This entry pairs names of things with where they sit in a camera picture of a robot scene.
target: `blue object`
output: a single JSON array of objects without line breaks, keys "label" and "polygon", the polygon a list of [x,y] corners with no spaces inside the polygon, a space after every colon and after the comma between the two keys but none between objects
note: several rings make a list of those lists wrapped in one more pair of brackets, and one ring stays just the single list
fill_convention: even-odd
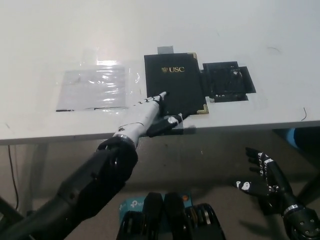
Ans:
[{"label": "blue object", "polygon": [[295,135],[295,128],[291,128],[289,129],[289,131],[286,133],[285,139],[287,140],[287,142],[293,146],[295,149],[299,149],[299,147],[296,144],[294,135]]}]

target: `usc logo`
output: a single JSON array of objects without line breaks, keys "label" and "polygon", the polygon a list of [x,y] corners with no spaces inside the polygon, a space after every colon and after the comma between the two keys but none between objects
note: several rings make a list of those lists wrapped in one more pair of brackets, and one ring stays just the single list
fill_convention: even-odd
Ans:
[{"label": "usc logo", "polygon": [[163,73],[183,73],[185,71],[184,66],[172,66],[172,67],[163,67],[162,69]]}]

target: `robot finger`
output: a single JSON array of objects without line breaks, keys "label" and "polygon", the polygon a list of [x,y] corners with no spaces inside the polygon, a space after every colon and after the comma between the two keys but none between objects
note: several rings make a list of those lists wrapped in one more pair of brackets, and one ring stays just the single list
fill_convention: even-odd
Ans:
[{"label": "robot finger", "polygon": [[270,193],[268,186],[263,183],[236,181],[233,185],[241,192],[258,198],[267,198]]}]

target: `floor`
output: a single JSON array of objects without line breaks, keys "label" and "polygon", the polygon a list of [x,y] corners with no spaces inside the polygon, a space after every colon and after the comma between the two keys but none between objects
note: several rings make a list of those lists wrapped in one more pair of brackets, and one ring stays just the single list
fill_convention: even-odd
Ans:
[{"label": "floor", "polygon": [[[55,194],[60,182],[86,161],[97,144],[85,141],[33,146],[30,185],[34,209]],[[260,180],[249,171],[245,147],[262,150],[276,160],[295,193],[317,173],[314,159],[306,160],[269,130],[143,138],[137,150],[139,162],[126,187],[66,239],[116,239],[119,205],[124,199],[151,191],[191,191],[194,204],[213,207],[227,240],[286,240],[280,216],[263,216],[254,198],[231,186],[236,180]],[[320,200],[309,207],[320,213]]]}]

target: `gold corner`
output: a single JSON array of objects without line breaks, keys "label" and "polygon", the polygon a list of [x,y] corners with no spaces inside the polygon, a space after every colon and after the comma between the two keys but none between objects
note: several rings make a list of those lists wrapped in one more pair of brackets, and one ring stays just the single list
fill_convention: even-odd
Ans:
[{"label": "gold corner", "polygon": [[203,110],[196,111],[196,114],[208,114],[208,113],[209,113],[209,109],[207,104],[203,104]]},{"label": "gold corner", "polygon": [[188,52],[188,54],[192,54],[194,59],[198,59],[197,54],[195,52]]}]

